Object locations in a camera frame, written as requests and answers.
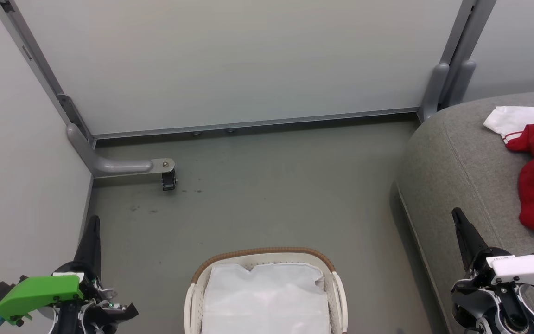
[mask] gray floor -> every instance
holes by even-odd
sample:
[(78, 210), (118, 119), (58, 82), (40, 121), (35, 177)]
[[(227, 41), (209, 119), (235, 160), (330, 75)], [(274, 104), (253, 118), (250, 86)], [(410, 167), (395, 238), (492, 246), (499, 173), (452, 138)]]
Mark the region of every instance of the gray floor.
[(184, 332), (184, 295), (199, 265), (221, 252), (284, 245), (332, 260), (347, 292), (348, 332), (443, 332), (391, 192), (416, 127), (399, 117), (98, 148), (111, 158), (174, 158), (178, 169), (173, 192), (158, 182), (93, 190), (102, 281), (140, 311), (119, 333)]

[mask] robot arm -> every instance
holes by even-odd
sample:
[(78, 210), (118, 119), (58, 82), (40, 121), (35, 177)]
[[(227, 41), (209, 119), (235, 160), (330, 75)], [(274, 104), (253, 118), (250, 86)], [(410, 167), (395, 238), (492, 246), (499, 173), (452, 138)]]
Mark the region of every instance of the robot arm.
[(534, 254), (488, 247), (459, 208), (453, 218), (466, 270), (451, 290), (454, 319), (468, 331), (534, 334), (534, 312), (523, 299), (534, 287)]
[(0, 326), (22, 326), (29, 312), (43, 309), (53, 320), (49, 334), (114, 334), (119, 323), (133, 319), (138, 311), (130, 304), (112, 302), (114, 289), (100, 282), (100, 220), (90, 218), (76, 256), (51, 276), (22, 276), (15, 285), (0, 283)]

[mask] metal frame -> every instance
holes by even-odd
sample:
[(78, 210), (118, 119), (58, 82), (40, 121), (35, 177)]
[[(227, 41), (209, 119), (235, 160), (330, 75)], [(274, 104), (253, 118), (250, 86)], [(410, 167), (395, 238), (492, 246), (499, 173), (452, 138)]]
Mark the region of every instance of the metal frame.
[(53, 70), (47, 63), (14, 0), (0, 0), (0, 19), (57, 108), (57, 112), (67, 124), (67, 138), (92, 173), (93, 178), (153, 173), (171, 173), (174, 177), (174, 160), (172, 159), (120, 161), (98, 156), (94, 151), (95, 138), (89, 132), (72, 99), (61, 89), (61, 85), (55, 78)]
[(469, 58), (495, 4), (496, 0), (463, 0), (440, 63), (432, 70), (418, 110), (420, 122), (427, 120), (439, 109), (463, 101), (477, 66)]
[(237, 128), (262, 127), (265, 125), (281, 125), (281, 124), (317, 122), (317, 121), (345, 120), (345, 119), (350, 119), (350, 118), (362, 118), (362, 117), (382, 116), (382, 115), (390, 115), (390, 114), (406, 114), (408, 112), (417, 112), (417, 110), (419, 110), (418, 107), (372, 110), (372, 111), (350, 112), (347, 114), (336, 114), (336, 115), (326, 115), (326, 116), (286, 118), (283, 120), (227, 123), (227, 124), (217, 124), (217, 125), (203, 125), (199, 127), (153, 129), (153, 130), (144, 130), (144, 131), (108, 133), (108, 134), (103, 134), (103, 135), (95, 135), (94, 137), (96, 140), (101, 140), (101, 139), (140, 137), (143, 135), (169, 135), (173, 133), (193, 133), (194, 135), (198, 135), (203, 131), (225, 130), (228, 132), (233, 132), (233, 130)]
[(67, 139), (95, 178), (174, 171), (174, 160), (172, 159), (113, 160), (103, 158), (96, 154), (77, 125), (73, 123), (67, 125)]
[(496, 0), (477, 0), (473, 5), (451, 59), (451, 70), (440, 95), (441, 108), (462, 102), (476, 66), (475, 61), (470, 59), (471, 54), (495, 4)]
[(51, 66), (49, 66), (49, 63), (46, 61), (45, 55), (42, 53), (42, 50), (40, 50), (40, 47), (38, 46), (36, 39), (32, 35), (32, 32), (30, 31), (28, 24), (22, 16), (22, 13), (19, 12), (19, 8), (15, 4), (15, 1), (0, 0), (0, 8), (3, 9), (3, 11), (0, 10), (0, 13), (4, 13), (4, 16), (7, 17), (9, 24), (17, 33), (17, 36), (19, 37), (19, 40), (22, 44), (21, 46), (19, 45), (19, 48), (21, 49), (21, 51), (23, 51), (28, 63), (30, 63), (31, 65), (34, 64), (36, 68), (38, 68), (40, 74), (42, 74), (42, 77), (38, 78), (41, 85), (43, 87), (50, 87), (50, 89), (53, 91), (53, 94), (55, 95), (54, 100), (57, 100), (61, 104), (61, 108), (65, 111), (69, 122), (77, 124), (80, 128), (80, 131), (82, 131), (83, 135), (88, 139), (88, 142), (92, 143), (94, 139), (90, 131), (88, 130), (88, 127), (85, 125), (85, 122), (83, 122), (83, 119), (80, 113), (78, 112), (76, 106), (71, 101), (71, 98), (68, 97), (65, 93), (63, 93), (61, 85), (57, 81), (55, 74), (53, 74), (53, 70), (51, 69)]
[[(45, 90), (48, 90), (47, 93), (49, 91), (53, 93), (54, 98), (52, 97), (51, 99), (54, 99), (54, 102), (57, 102), (64, 111), (65, 115), (61, 115), (62, 118), (64, 118), (65, 122), (68, 124), (75, 124), (76, 128), (85, 137), (87, 142), (94, 145), (95, 141), (98, 139), (138, 137), (143, 135), (166, 135), (183, 132), (200, 133), (201, 131), (215, 129), (232, 130), (240, 127), (337, 120), (344, 118), (400, 114), (406, 112), (417, 112), (420, 122), (424, 122), (427, 118), (435, 114), (437, 110), (462, 102), (476, 66), (475, 61), (470, 60), (469, 57), (473, 53), (473, 49), (477, 44), (477, 40), (479, 40), (479, 36), (483, 31), (483, 27), (485, 26), (485, 23), (487, 22), (495, 3), (496, 0), (462, 0), (461, 6), (451, 29), (451, 33), (449, 34), (445, 50), (443, 51), (439, 64), (434, 66), (432, 69), (432, 75), (430, 77), (430, 81), (428, 82), (428, 86), (426, 87), (426, 92), (424, 93), (424, 97), (419, 108), (413, 107), (373, 110), (350, 114), (303, 117), (287, 120), (228, 123), (176, 129), (153, 129), (103, 135), (92, 135), (89, 132), (85, 122), (80, 116), (80, 112), (78, 112), (76, 104), (67, 94), (63, 92), (61, 85), (57, 81), (57, 78), (55, 78), (53, 70), (47, 63), (45, 56), (40, 50), (36, 39), (32, 35), (30, 28), (24, 20), (24, 17), (19, 12), (19, 9), (15, 4), (15, 0), (0, 0), (0, 13), (4, 13), (4, 15), (0, 14), (0, 17), (2, 18), (2, 21), (4, 21), (4, 24), (6, 24), (6, 19), (4, 19), (4, 17), (7, 17), (8, 23), (6, 24), (6, 27), (12, 36), (16, 35), (17, 38), (14, 40), (16, 40), (16, 44), (24, 52), (24, 55), (28, 63), (31, 64), (34, 72), (37, 72), (38, 70), (40, 76), (37, 75), (37, 77), (43, 87), (45, 87)], [(124, 161), (115, 161), (116, 163), (109, 164), (108, 161), (102, 160), (103, 158), (95, 158), (89, 153), (82, 152), (80, 153), (80, 156), (82, 159), (84, 159), (84, 162), (89, 166), (95, 177), (102, 177), (101, 175), (124, 175), (124, 172), (117, 171), (127, 170), (135, 171), (135, 173), (141, 173), (141, 169), (143, 168), (141, 161), (132, 161), (131, 164), (124, 163)]]

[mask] cable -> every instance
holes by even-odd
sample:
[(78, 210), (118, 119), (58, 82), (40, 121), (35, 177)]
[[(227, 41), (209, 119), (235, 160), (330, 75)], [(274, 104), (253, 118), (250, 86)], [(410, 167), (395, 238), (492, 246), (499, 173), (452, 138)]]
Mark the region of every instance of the cable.
[(78, 313), (78, 319), (81, 320), (81, 325), (82, 325), (82, 331), (83, 331), (83, 334), (87, 334), (87, 332), (86, 332), (86, 330), (85, 330), (85, 325), (84, 325), (84, 323), (83, 323), (83, 318), (85, 318), (85, 311), (87, 311), (88, 308), (89, 308), (90, 306), (94, 305), (94, 304), (95, 304), (94, 301), (89, 302), (87, 305), (85, 305), (85, 307), (83, 308), (83, 310), (82, 310), (80, 313)]
[(464, 329), (464, 333), (463, 334), (467, 334), (469, 331), (478, 332), (478, 333), (483, 333), (484, 332), (483, 328), (467, 327), (467, 328)]
[(51, 327), (51, 329), (49, 330), (49, 334), (53, 333), (53, 330), (55, 329), (55, 325), (57, 325), (57, 321), (59, 320), (59, 314), (57, 313), (57, 310), (55, 309), (55, 307), (51, 306), (51, 309), (53, 309), (53, 313), (55, 314), (53, 315), (53, 327)]

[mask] wall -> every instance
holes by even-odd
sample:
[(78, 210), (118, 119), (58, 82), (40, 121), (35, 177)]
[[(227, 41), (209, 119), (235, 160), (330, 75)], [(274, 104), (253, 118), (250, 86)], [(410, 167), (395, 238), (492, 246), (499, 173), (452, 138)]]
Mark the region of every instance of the wall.
[(93, 135), (420, 105), (461, 0), (19, 0)]
[(534, 0), (498, 0), (471, 59), (464, 101), (534, 91)]
[[(0, 21), (0, 281), (50, 275), (72, 260), (91, 175), (65, 123)], [(35, 314), (22, 328), (47, 333)]]

